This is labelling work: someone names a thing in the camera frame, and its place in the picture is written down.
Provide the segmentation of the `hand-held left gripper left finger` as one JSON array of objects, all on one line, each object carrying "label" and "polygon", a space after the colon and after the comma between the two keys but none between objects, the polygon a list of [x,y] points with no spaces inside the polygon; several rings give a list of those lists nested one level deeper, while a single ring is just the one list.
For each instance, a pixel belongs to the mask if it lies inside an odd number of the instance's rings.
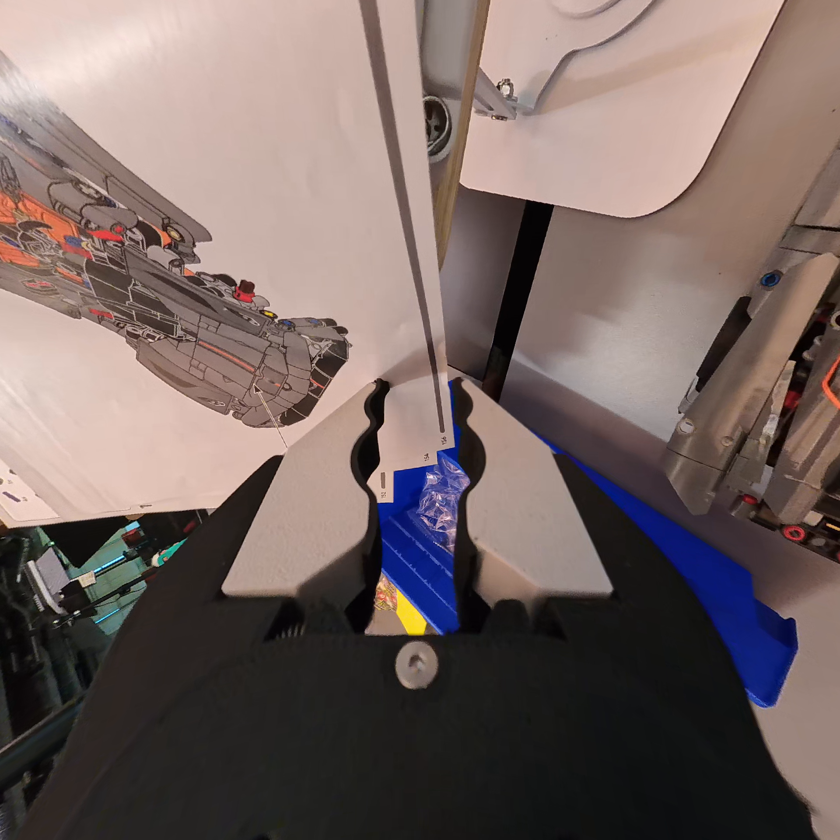
[{"label": "hand-held left gripper left finger", "polygon": [[302,615],[328,606],[363,634],[382,574],[382,537],[369,478],[389,384],[362,388],[289,447],[252,520],[222,593],[279,597]]}]

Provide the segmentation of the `clear plastic bag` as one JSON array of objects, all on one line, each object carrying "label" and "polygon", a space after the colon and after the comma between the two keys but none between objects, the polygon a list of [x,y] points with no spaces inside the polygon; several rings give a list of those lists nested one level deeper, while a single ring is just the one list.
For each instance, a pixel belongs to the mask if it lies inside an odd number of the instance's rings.
[{"label": "clear plastic bag", "polygon": [[454,554],[459,502],[468,487],[469,478],[457,460],[439,452],[436,465],[426,472],[418,502],[408,511],[420,538]]}]

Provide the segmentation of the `grey lego car model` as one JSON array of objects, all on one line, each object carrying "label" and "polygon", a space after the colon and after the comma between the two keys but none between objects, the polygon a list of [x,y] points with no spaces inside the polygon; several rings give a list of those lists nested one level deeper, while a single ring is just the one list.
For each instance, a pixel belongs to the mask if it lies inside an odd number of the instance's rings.
[{"label": "grey lego car model", "polygon": [[686,509],[715,501],[839,561],[839,149],[696,371],[664,458]]}]

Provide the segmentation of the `blue storage bin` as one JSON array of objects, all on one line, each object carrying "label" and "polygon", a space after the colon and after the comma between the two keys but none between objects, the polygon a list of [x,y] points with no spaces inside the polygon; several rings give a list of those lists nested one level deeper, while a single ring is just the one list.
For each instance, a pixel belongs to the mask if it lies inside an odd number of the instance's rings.
[{"label": "blue storage bin", "polygon": [[[426,472],[436,463],[381,474],[381,483],[394,489],[395,501],[380,505],[383,580],[375,602],[377,632],[384,630],[386,615],[397,633],[435,635],[455,629],[453,555],[420,538],[408,518]],[[760,602],[750,573],[734,561],[589,467],[578,466],[682,574],[726,645],[751,702],[773,707],[797,653],[795,620]]]}]

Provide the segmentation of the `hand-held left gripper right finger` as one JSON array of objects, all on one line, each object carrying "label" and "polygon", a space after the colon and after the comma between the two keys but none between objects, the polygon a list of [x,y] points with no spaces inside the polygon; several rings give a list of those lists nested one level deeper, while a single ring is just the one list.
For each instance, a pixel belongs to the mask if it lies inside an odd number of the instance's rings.
[{"label": "hand-held left gripper right finger", "polygon": [[453,580],[458,629],[478,633],[512,603],[525,623],[562,597],[606,599],[606,573],[554,452],[476,384],[453,380],[458,500]]}]

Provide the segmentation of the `instruction booklet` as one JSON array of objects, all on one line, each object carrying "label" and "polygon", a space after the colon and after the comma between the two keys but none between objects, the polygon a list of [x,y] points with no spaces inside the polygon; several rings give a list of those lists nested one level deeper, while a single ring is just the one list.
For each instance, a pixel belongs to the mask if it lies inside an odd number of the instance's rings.
[{"label": "instruction booklet", "polygon": [[215,508],[363,385],[451,440],[412,2],[2,2],[2,520]]}]

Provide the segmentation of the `white adjustable stand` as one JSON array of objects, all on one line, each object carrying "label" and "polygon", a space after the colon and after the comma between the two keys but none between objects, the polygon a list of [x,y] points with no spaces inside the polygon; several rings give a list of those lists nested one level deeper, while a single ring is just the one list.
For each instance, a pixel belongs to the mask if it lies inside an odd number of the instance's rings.
[{"label": "white adjustable stand", "polygon": [[673,202],[783,5],[416,2],[438,265],[460,186],[619,218]]}]

